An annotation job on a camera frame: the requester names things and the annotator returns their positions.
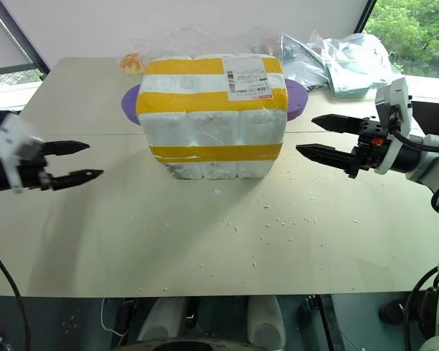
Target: gray floor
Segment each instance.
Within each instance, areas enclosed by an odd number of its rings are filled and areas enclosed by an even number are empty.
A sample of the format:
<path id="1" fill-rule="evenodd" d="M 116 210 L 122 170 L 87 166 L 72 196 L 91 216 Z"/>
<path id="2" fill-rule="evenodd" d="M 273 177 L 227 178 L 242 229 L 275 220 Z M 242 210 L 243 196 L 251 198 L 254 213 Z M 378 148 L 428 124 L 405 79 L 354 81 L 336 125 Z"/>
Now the gray floor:
<path id="1" fill-rule="evenodd" d="M 334 295 L 338 316 L 347 351 L 403 350 L 402 329 L 384 325 L 378 319 L 379 306 L 398 294 L 347 294 Z M 285 321 L 287 350 L 327 350 L 325 334 L 318 312 L 303 319 L 298 313 L 303 295 L 279 297 L 279 305 Z M 99 298 L 25 298 L 32 327 L 32 350 L 108 350 L 112 335 L 100 325 Z M 217 339 L 246 341 L 244 297 L 201 298 L 198 316 L 201 331 Z M 113 327 L 117 307 L 122 299 L 109 299 L 105 305 L 104 320 Z M 143 313 L 138 313 L 132 323 L 130 338 L 134 339 Z M 8 348 L 23 349 L 23 325 L 14 298 L 0 297 L 0 335 Z M 413 350 L 417 350 L 423 338 L 417 324 L 412 323 Z"/>

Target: window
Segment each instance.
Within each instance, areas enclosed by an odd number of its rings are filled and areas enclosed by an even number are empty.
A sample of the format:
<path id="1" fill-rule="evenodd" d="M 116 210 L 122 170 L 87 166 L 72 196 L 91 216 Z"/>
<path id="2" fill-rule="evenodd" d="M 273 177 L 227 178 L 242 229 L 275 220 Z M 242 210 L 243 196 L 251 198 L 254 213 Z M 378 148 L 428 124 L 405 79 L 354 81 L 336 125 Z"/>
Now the window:
<path id="1" fill-rule="evenodd" d="M 439 78 L 439 0 L 374 2 L 363 32 L 380 39 L 402 73 Z"/>
<path id="2" fill-rule="evenodd" d="M 21 110 L 48 72 L 0 2 L 0 109 Z"/>

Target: white styrofoam box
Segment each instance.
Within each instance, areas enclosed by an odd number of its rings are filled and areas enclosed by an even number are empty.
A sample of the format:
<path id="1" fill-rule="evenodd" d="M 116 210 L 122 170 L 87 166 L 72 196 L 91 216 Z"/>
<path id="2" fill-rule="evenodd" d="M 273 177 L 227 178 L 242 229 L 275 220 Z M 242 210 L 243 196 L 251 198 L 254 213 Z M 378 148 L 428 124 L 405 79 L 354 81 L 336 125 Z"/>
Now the white styrofoam box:
<path id="1" fill-rule="evenodd" d="M 246 161 L 238 162 L 237 176 L 239 178 L 263 178 L 273 166 L 273 161 Z"/>
<path id="2" fill-rule="evenodd" d="M 283 141 L 288 117 L 283 110 L 246 110 L 239 113 L 243 144 L 276 144 Z"/>
<path id="3" fill-rule="evenodd" d="M 140 124 L 151 146 L 189 146 L 192 135 L 185 112 L 144 113 Z"/>
<path id="4" fill-rule="evenodd" d="M 166 163 L 166 168 L 177 179 L 202 179 L 201 165 L 198 163 Z"/>
<path id="5" fill-rule="evenodd" d="M 201 167 L 206 179 L 234 179 L 238 175 L 237 162 L 204 162 Z"/>
<path id="6" fill-rule="evenodd" d="M 239 138 L 238 111 L 205 111 L 187 114 L 189 128 L 198 146 L 234 145 Z"/>
<path id="7" fill-rule="evenodd" d="M 196 59 L 217 59 L 233 55 L 202 55 Z M 241 57 L 270 57 L 245 54 Z M 169 56 L 165 59 L 188 59 L 189 56 Z M 286 88 L 283 74 L 267 73 L 272 89 Z M 227 92 L 224 74 L 146 75 L 141 92 L 197 94 Z M 263 145 L 282 142 L 286 110 L 228 110 L 202 112 L 142 113 L 140 122 L 151 146 L 234 146 Z M 171 174 L 180 179 L 262 178 L 270 171 L 273 161 L 203 162 L 166 164 Z"/>
<path id="8" fill-rule="evenodd" d="M 187 55 L 165 55 L 155 58 L 154 60 L 151 60 L 151 62 L 154 61 L 164 61 L 164 60 L 191 60 L 192 57 Z"/>
<path id="9" fill-rule="evenodd" d="M 176 94 L 193 94 L 195 79 L 191 75 L 147 75 L 143 79 L 143 91 Z"/>

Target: barcode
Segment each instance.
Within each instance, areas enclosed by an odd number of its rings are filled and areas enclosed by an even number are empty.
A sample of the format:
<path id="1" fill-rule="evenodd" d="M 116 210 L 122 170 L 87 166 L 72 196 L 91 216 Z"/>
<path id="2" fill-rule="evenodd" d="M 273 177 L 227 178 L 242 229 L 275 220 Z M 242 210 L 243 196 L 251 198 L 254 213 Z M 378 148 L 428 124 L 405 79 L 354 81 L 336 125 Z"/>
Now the barcode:
<path id="1" fill-rule="evenodd" d="M 265 86 L 259 86 L 258 88 L 251 88 L 251 89 L 238 89 L 236 90 L 236 93 L 255 93 L 256 91 L 265 91 Z"/>
<path id="2" fill-rule="evenodd" d="M 226 74 L 228 75 L 229 90 L 231 91 L 231 93 L 235 93 L 236 92 L 236 82 L 234 81 L 233 71 L 226 71 Z"/>

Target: white wall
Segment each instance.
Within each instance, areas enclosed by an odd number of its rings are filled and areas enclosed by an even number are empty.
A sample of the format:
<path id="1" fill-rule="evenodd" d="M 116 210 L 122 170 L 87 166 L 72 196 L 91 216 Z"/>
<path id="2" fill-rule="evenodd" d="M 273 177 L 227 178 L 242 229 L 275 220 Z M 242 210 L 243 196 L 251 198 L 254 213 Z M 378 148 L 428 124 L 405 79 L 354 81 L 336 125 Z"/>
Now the white wall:
<path id="1" fill-rule="evenodd" d="M 261 26 L 306 40 L 352 33 L 366 0 L 2 0 L 52 67 L 69 56 L 120 56 L 132 40 L 200 24 L 223 36 Z"/>

